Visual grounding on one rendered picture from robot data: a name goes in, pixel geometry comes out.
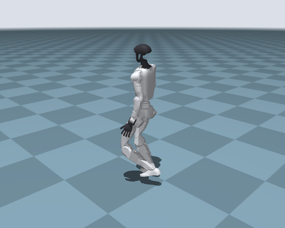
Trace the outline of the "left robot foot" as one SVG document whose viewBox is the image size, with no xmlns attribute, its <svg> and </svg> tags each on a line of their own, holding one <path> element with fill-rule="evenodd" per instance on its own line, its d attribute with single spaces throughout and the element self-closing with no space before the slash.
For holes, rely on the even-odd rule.
<svg viewBox="0 0 285 228">
<path fill-rule="evenodd" d="M 154 169 L 154 170 L 153 170 Z M 140 177 L 147 177 L 147 176 L 152 176 L 152 175 L 160 175 L 161 171 L 158 168 L 153 168 L 152 171 L 147 170 L 143 173 L 140 174 Z"/>
</svg>

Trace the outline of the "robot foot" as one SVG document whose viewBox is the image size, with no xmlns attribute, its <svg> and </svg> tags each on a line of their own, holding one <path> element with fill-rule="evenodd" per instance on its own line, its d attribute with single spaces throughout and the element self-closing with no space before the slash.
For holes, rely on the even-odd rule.
<svg viewBox="0 0 285 228">
<path fill-rule="evenodd" d="M 153 170 L 154 169 L 154 170 Z M 147 176 L 152 176 L 152 175 L 160 175 L 161 171 L 158 168 L 153 168 L 152 171 L 147 170 L 143 173 L 140 174 L 140 177 L 147 177 Z"/>
<path fill-rule="evenodd" d="M 155 168 L 155 167 L 154 167 Z M 145 172 L 147 171 L 147 169 L 145 169 L 144 167 L 140 168 L 140 171 Z"/>
</svg>

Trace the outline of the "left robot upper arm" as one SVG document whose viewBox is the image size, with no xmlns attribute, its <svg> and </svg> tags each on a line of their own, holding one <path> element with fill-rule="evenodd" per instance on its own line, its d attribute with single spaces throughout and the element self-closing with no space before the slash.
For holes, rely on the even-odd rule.
<svg viewBox="0 0 285 228">
<path fill-rule="evenodd" d="M 143 90 L 142 90 L 142 74 L 141 71 L 136 71 L 131 75 L 131 81 L 134 86 L 134 91 L 136 93 L 136 97 L 140 99 L 140 103 L 143 102 Z"/>
</svg>

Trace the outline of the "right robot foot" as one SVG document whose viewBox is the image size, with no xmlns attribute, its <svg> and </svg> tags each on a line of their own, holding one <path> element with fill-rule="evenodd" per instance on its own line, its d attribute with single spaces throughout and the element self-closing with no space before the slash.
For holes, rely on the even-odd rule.
<svg viewBox="0 0 285 228">
<path fill-rule="evenodd" d="M 154 167 L 155 168 L 155 167 Z M 140 171 L 145 172 L 147 171 L 147 169 L 145 169 L 144 167 L 140 168 Z"/>
</svg>

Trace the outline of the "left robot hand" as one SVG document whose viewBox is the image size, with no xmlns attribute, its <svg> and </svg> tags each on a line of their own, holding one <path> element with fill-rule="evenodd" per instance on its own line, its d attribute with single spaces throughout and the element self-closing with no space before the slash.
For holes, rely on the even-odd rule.
<svg viewBox="0 0 285 228">
<path fill-rule="evenodd" d="M 130 117 L 131 118 L 131 117 Z M 129 119 L 130 120 L 130 119 Z M 136 122 L 136 120 L 135 120 L 135 122 Z M 126 133 L 126 137 L 127 137 L 127 135 L 128 135 L 128 137 L 130 137 L 130 133 L 131 133 L 131 131 L 132 131 L 132 129 L 133 129 L 133 125 L 135 124 L 135 122 L 134 123 L 131 123 L 131 122 L 129 122 L 128 121 L 128 123 L 126 123 L 124 126 L 122 126 L 120 129 L 122 129 L 122 128 L 124 128 L 123 129 L 123 131 L 121 132 L 121 134 L 123 134 L 123 132 L 124 132 L 124 134 L 123 134 L 123 136 L 125 135 L 125 133 Z M 129 132 L 129 134 L 128 134 L 128 132 Z"/>
</svg>

